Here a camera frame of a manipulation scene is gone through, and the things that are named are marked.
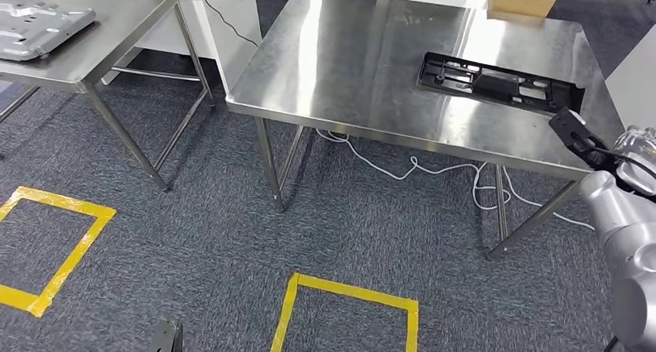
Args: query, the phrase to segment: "table leg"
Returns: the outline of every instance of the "table leg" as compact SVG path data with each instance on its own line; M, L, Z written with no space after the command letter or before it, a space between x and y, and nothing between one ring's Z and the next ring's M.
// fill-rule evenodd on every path
M497 217L499 218L499 240L503 241L508 236L506 221L506 206L504 204L504 174L501 166L494 166L494 182L497 187Z
M277 211L283 211L282 196L280 194L280 185L278 185L278 176L275 172L275 161L271 151L271 143L268 139L268 131L264 118L254 118L255 126L258 128L258 141L260 142L260 152L264 159L265 176L271 188L273 202Z
M203 87L205 88L208 95L210 96L210 99L213 99L212 90L210 89L210 85L207 83L207 78L205 77L205 71L203 71L203 66L200 65L200 58L198 58L198 54L196 53L196 48L193 46L193 40L191 40L191 34L189 33L189 28L187 27L183 15L183 10L182 8L180 8L179 2L176 3L174 9L176 10L176 18L178 19L178 25L180 26L180 31L182 31L183 33L186 47L189 50L189 54L191 55L191 60L193 61L193 65L196 68L196 74L200 78L200 82L203 83Z
M4 120L6 120L9 115L13 114L14 111L18 110L20 106L22 106L23 103L27 102L28 99L30 99L36 91L39 90L39 87L29 87L27 88L27 91L23 94L21 94L20 97L16 98L15 101L13 101L7 108L2 110L0 112L0 123L2 123ZM0 160L4 160L5 156L0 154Z
M148 352L183 352L182 321L161 320L150 341Z
M540 223L561 207L567 200L578 193L579 182L569 182L549 202L544 204L538 211L533 213L524 223L514 230L507 238L500 242L494 249L487 253L488 259L496 259L503 254L508 247L515 244L521 238L530 233Z
M120 60L114 65L115 67L118 68L126 68L130 62L135 60L135 58L143 51L142 48L137 48L136 46L133 46L132 49L130 49L123 57L121 57ZM111 84L112 81L118 76L121 72L117 70L110 70L107 72L103 78L101 79L101 82L105 85Z
M171 137L169 142L166 143L166 147L164 147L162 154L160 154L159 157L157 158L157 162L155 162L155 170L159 171L162 168L162 165L164 165L166 158L169 157L169 153L171 153L173 147L175 147L176 143L178 142L178 139L180 139L180 136L185 131L187 125L189 125L191 118L194 116L194 114L196 114L196 110L198 110L198 106L200 106L200 102L203 101L206 94L207 94L207 90L203 89L203 91L200 93L196 101L193 102L193 106L191 106L191 108L188 110L182 122L180 122L178 128L173 133L173 136Z
M142 150L137 146L137 144L135 143L134 139L132 139L128 131L125 130L121 122L118 121L118 119L111 112L107 104L102 100L100 94L97 92L94 85L85 84L85 88L87 89L87 93L89 94L89 97L91 97L91 101L94 103L94 106L96 107L98 112L101 113L103 119L108 123L110 128L114 130L114 132L123 141L123 143L125 143L125 145L128 146L128 149L130 150L130 152L132 152L132 155L134 155L137 161L139 161L139 163L142 164L142 167L150 175L152 180L155 181L157 187L159 187L163 191L169 190L169 186L166 185L164 179L162 179L162 177L159 175L157 170L155 170L155 168L152 167L150 161L148 161L148 158L145 157Z
M282 164L282 171L278 176L278 186L280 187L280 190L285 188L285 181L287 180L287 174L289 173L289 168L292 166L292 162L294 161L294 158L296 156L296 150L299 149L299 143L301 141L301 135L303 135L303 129L305 129L305 127L303 127L302 125L299 125L296 128L296 135L294 136L294 140L292 141L292 147L289 149L289 152L287 153L287 158L285 159L285 163Z

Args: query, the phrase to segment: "power cord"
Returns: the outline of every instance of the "power cord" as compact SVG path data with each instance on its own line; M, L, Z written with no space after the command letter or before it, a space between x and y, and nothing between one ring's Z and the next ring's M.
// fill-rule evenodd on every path
M636 159L632 159L629 156L625 156L625 155L622 155L621 153L609 151L607 149L600 149L599 147L590 147L590 148L597 151L597 152L601 152L601 153L609 155L609 156L617 157L618 159L622 159L626 162L630 162L630 163L634 164L635 166L639 167L640 169L644 170L645 172L647 172L647 174L649 174L650 177L656 179L656 173L654 173L653 170L649 169L645 164L643 164L642 162L637 161Z
M438 174L442 174L442 173L445 173L445 172L448 172L448 171L454 170L454 169L472 168L476 171L476 174L474 175L474 178L473 178L472 189L471 189L473 203L481 210L495 210L495 209L498 208L497 205L494 205L492 207L485 207L485 206L481 205L478 202L478 198L477 198L477 195L476 195L476 191L478 191L478 190L495 190L496 189L495 186L479 186L478 185L478 182L479 182L479 179L480 179L480 173L481 173L481 171L483 171L483 168L485 168L485 166L488 164L487 162L484 162L483 164L481 164L481 166L475 166L474 164L460 164L460 165L456 165L456 166L450 166L448 168L444 168L444 169L441 169L441 170L438 170L438 171L433 171L433 170L429 170L429 169L427 169L423 166L420 166L419 161L417 160L417 158L415 156L412 156L412 157L410 157L410 163L412 164L412 168L410 168L410 170L408 170L408 172L406 172L404 175L396 176L393 173L390 173L389 171L381 168L380 166L377 166L377 165L373 164L369 159L362 156L358 151L356 151L355 147L350 142L348 135L346 135L346 137L344 137L344 138L335 135L335 133L333 133L333 132L327 132L327 135L324 135L322 132L319 131L319 129L316 129L316 133L319 136L321 136L321 138L324 138L328 141L331 141L331 142L334 142L334 143L346 143L346 145L349 146L349 148L353 152L353 154L355 156L357 156L359 159L366 162L369 166L371 166L372 168L378 170L379 172L381 172L381 173L383 173L387 176L390 176L392 179L396 179L396 180L404 180L412 172L414 172L415 169L419 169L419 170L421 170L425 173L436 176ZM508 175L508 171L506 170L505 166L503 167L503 170L504 170L504 175L506 176L506 179L508 181L508 188L510 189L510 192L508 192L506 190L503 190L504 204L508 203L511 200L512 196L515 196L518 200L520 200L523 203L527 203L527 204L532 205L534 207L541 207L542 206L542 204L540 204L540 203L536 203L534 201L527 200L524 197L520 196L519 193L517 193L517 191L515 191L515 189L513 187L513 184L512 184L512 181L511 181L511 178ZM594 227L589 225L589 224L579 222L577 220L569 219L567 217L563 217L562 215L557 214L557 213L553 213L553 214L558 219L561 219L561 220L563 220L567 223L571 223L571 224L575 224L577 226L585 227L585 228L587 228L591 231L595 230Z
M611 339L610 342L608 342L606 348L603 349L603 352L611 352L613 348L615 348L615 346L617 345L618 341L619 340L617 339L617 335L613 336L613 339Z
M205 2L205 4L207 4L208 7L210 7L210 9L214 10L214 11L215 11L215 12L221 17L221 20L224 21L224 23L234 31L234 34L235 34L235 35L237 35L237 36L241 37L242 39L248 41L249 43L255 45L256 48L259 47L259 45L258 45L255 41L249 39L248 37L243 37L242 35L240 35L239 32L237 32L237 29L235 29L233 25L231 25L230 23L228 23L228 22L225 20L224 15L221 14L221 12L219 12L216 8L214 8L214 7L210 4L209 1L207 1L207 0L203 0L203 1Z

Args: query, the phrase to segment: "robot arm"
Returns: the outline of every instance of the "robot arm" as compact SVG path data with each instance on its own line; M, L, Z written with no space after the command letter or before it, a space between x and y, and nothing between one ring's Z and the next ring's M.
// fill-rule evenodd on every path
M608 152L576 114L550 125L596 170L581 196L611 274L613 331L628 350L656 351L656 131L630 128Z

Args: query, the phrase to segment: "white wall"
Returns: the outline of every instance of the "white wall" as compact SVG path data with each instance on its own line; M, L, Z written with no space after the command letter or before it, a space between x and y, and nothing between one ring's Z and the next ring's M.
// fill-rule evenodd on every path
M606 86L625 127L656 128L656 26L606 79Z
M237 31L259 44L262 40L258 7L255 0L207 0L218 9ZM218 14L205 6L203 0L181 0L194 46L204 58L217 61L226 93L239 78L241 71L255 52L255 46L237 37ZM138 43L137 47L186 54L188 51L173 11L159 21Z

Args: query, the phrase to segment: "yellow tape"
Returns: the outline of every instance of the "yellow tape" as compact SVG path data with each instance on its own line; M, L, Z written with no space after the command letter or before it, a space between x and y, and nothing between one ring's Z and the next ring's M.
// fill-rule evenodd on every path
M76 200L55 193L20 186L9 197L9 200L0 207L0 221L5 219L7 214L9 214L21 199L36 201L37 203L44 203L46 205L60 207L76 213L96 217L96 221L80 239L72 252L68 254L66 260L57 272L55 272L55 275L50 281L48 281L48 284L43 288L41 294L36 296L18 289L12 289L8 286L0 285L0 303L25 310L36 317L41 317L43 312L46 311L46 308L52 304L53 298L61 288L63 282L73 271L77 263L82 259L84 253L87 252L91 244L94 243L105 224L107 224L114 214L116 214L116 210L95 203L89 203L87 201Z
M294 308L294 301L296 300L296 288L299 284L299 274L294 273L292 278L289 279L287 284L287 292L285 298L282 300L282 310L280 311L280 320L278 327L275 328L273 334L273 342L271 343L271 352L280 352L282 350L282 342L285 341L285 334L287 333L287 326L289 319L292 318L292 308Z
M309 288L325 290L327 292L334 292L345 296L352 296L354 298L368 300L370 302L383 303L386 306L392 306L400 309L408 308L408 301L410 299L401 298L398 296L390 296L383 292L376 292L374 290L362 289L353 285L341 284L330 280L318 279L312 276L299 275L299 285L304 285Z
M292 317L292 308L296 299L298 285L303 285L309 288L323 290L326 292L333 292L344 296L351 296L369 302L378 302L386 306L405 309L408 312L407 333L405 337L405 351L417 351L417 335L419 332L419 302L413 299L401 298L399 296L391 296L383 292L376 292L374 290L358 288L353 285L346 285L339 282L334 282L317 277L301 275L299 273L292 274L292 277L287 284L287 293L282 301L282 310L280 312L280 320L278 327L275 329L273 342L271 345L271 352L281 352L282 342L285 340L285 333L289 320Z
M408 331L405 335L405 352L417 352L419 334L419 302L408 300Z

